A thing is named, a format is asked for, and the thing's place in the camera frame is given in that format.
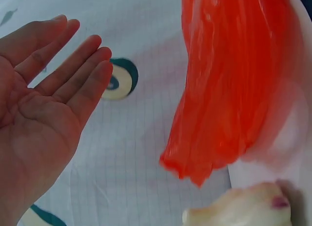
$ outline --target finger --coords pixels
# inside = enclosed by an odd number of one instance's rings
[[[35,89],[42,95],[52,96],[97,51],[101,42],[101,37],[97,35],[88,37],[61,66],[40,82]]]
[[[107,88],[112,72],[113,65],[109,61],[101,62],[82,88],[68,101],[67,105],[77,116],[82,128],[86,125]]]
[[[58,102],[67,103],[72,96],[84,85],[92,71],[102,61],[108,61],[112,52],[107,47],[98,49],[52,97]]]
[[[0,56],[12,66],[24,61],[34,51],[51,43],[66,28],[64,15],[49,21],[34,21],[0,39]]]
[[[15,67],[17,71],[29,84],[51,61],[51,59],[68,43],[78,31],[80,23],[78,20],[70,20],[66,29],[52,43],[36,50],[28,58]]]

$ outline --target hand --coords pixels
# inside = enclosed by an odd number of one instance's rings
[[[28,84],[79,29],[65,16],[0,39],[0,222],[16,225],[74,155],[111,74],[111,51],[89,37],[35,88]]]

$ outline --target circle print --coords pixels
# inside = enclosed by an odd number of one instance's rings
[[[136,87],[138,71],[136,66],[127,59],[111,59],[113,74],[102,97],[108,100],[121,100],[127,97]]]

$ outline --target open hand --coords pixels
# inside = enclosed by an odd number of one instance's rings
[[[90,36],[35,88],[28,84],[79,29],[58,16],[0,39],[0,222],[16,225],[71,160],[107,87],[111,51]]]

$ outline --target fingernail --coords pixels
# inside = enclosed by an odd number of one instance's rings
[[[65,15],[58,15],[58,16],[54,17],[52,20],[58,22],[58,21],[61,21],[64,18],[65,18]]]

